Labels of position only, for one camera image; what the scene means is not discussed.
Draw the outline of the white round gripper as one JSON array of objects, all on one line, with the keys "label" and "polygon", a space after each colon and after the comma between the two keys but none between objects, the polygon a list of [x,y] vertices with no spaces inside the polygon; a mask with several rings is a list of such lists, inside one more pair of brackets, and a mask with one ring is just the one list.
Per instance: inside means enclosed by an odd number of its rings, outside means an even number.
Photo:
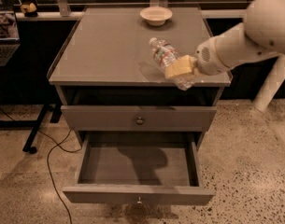
[{"label": "white round gripper", "polygon": [[199,71],[208,76],[215,76],[229,71],[229,68],[221,61],[218,55],[216,42],[217,37],[213,36],[200,44],[195,52],[197,59],[189,55],[177,59],[165,68],[165,77],[167,79],[191,77],[198,75]]}]

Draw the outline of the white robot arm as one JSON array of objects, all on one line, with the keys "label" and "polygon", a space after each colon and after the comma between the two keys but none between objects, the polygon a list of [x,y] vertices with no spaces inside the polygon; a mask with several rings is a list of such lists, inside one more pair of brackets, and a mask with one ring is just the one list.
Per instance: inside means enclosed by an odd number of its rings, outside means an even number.
[{"label": "white robot arm", "polygon": [[285,0],[254,0],[243,21],[167,66],[168,79],[215,76],[244,63],[285,55]]}]

